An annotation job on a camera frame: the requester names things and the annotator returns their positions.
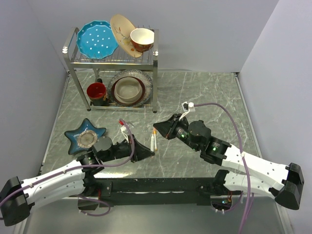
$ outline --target metal edge trim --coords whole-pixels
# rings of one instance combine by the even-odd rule
[[[49,141],[48,141],[48,144],[47,144],[47,148],[46,148],[45,153],[44,153],[42,166],[44,165],[45,159],[47,158],[48,150],[49,150],[50,143],[51,143],[51,140],[52,140],[52,135],[53,135],[53,132],[54,132],[54,129],[55,129],[55,125],[56,125],[58,117],[59,117],[60,109],[61,109],[62,104],[63,104],[63,100],[64,100],[64,96],[65,96],[65,92],[66,92],[66,89],[67,89],[67,86],[68,86],[69,79],[70,79],[70,77],[67,74],[67,78],[66,78],[65,85],[64,85],[64,88],[63,88],[62,96],[61,96],[61,99],[60,99],[60,102],[59,102],[59,106],[58,106],[58,111],[57,111],[57,114],[56,114],[56,117],[55,117],[55,120],[54,120],[54,124],[53,124],[52,130],[51,130],[51,134],[50,134],[50,138],[49,138]]]
[[[239,79],[238,79],[237,74],[235,74],[235,81],[237,83],[237,86],[238,86],[238,89],[239,89],[239,94],[240,94],[240,96],[242,98],[242,101],[243,101],[243,104],[244,104],[244,108],[245,108],[246,115],[247,115],[247,120],[248,120],[248,123],[250,125],[250,129],[251,129],[251,132],[252,132],[252,135],[253,135],[253,140],[254,140],[254,144],[256,146],[257,153],[258,153],[260,158],[263,158],[262,154],[261,154],[261,150],[260,150],[260,147],[259,147],[259,143],[258,143],[257,137],[256,137],[255,132],[254,132],[254,127],[253,127],[253,124],[252,124],[252,121],[251,121],[251,118],[250,118],[250,115],[249,115],[249,112],[248,112],[248,109],[247,109],[247,105],[246,105],[246,102],[245,102],[245,99],[244,99],[244,95],[243,95],[242,89],[240,87],[240,83],[239,83]],[[277,203],[276,203],[276,208],[277,208],[277,212],[279,214],[279,218],[280,218],[281,224],[282,224],[283,229],[284,229],[284,233],[286,233],[286,234],[294,234],[293,226],[292,226],[291,220],[289,218],[287,209],[285,207],[282,207],[281,205],[279,205]]]
[[[235,77],[235,81],[236,81],[237,87],[239,89],[240,97],[241,97],[241,99],[243,101],[244,109],[245,109],[245,112],[246,112],[246,116],[247,116],[247,120],[248,120],[248,123],[249,123],[249,126],[250,126],[250,130],[252,132],[253,141],[254,141],[257,153],[258,153],[260,158],[263,158],[262,157],[262,153],[260,151],[260,147],[259,147],[258,141],[257,141],[257,137],[256,137],[255,132],[254,132],[254,127],[253,127],[253,124],[252,124],[252,120],[250,119],[250,115],[249,115],[249,112],[248,112],[248,109],[247,109],[247,105],[246,105],[246,102],[245,102],[245,99],[244,99],[244,96],[243,96],[243,92],[242,92],[242,89],[241,89],[240,84],[239,84],[239,80],[238,80],[237,74],[235,74],[234,77]]]
[[[24,230],[26,230],[26,223],[28,218],[24,219],[22,222],[15,225],[13,234],[23,234]]]

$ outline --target cigarette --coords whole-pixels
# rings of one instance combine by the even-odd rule
[[[155,145],[155,151],[157,151],[157,137],[156,137],[156,129],[153,129],[153,135],[154,135],[154,145]]]
[[[154,152],[154,134],[151,137],[151,151]]]

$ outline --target bowl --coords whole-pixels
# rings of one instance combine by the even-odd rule
[[[132,103],[124,103],[118,96],[117,96],[117,94],[116,94],[116,92],[115,92],[115,86],[116,86],[116,83],[118,82],[118,80],[117,81],[115,81],[115,83],[113,84],[113,86],[112,86],[112,88],[111,88],[111,91],[110,91],[110,93],[111,93],[111,98],[112,98],[112,100],[114,100],[117,104],[119,104],[119,105],[121,105],[121,106],[135,106],[135,105],[137,105],[138,103],[140,103],[141,101],[142,101],[142,99],[144,98],[144,95],[145,95],[145,85],[144,85],[144,83],[140,80],[140,79],[138,79],[138,78],[135,78],[138,82],[140,82],[140,85],[141,85],[141,87],[142,87],[142,94],[141,94],[141,96],[140,96],[140,98],[137,100],[137,101],[135,101],[135,102],[132,102]]]
[[[130,33],[130,39],[137,51],[145,52],[154,45],[154,32],[147,28],[137,28]]]
[[[132,103],[137,101],[143,93],[140,82],[133,77],[124,77],[117,81],[114,94],[119,101]]]

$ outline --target blue star-shaped dish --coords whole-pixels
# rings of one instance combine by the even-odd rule
[[[106,128],[96,128],[85,118],[79,128],[64,133],[71,142],[68,154],[87,151],[105,132]]]

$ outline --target blue scalloped plate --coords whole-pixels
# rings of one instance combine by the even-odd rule
[[[92,21],[77,34],[79,51],[90,59],[103,59],[118,47],[111,25],[106,21]]]

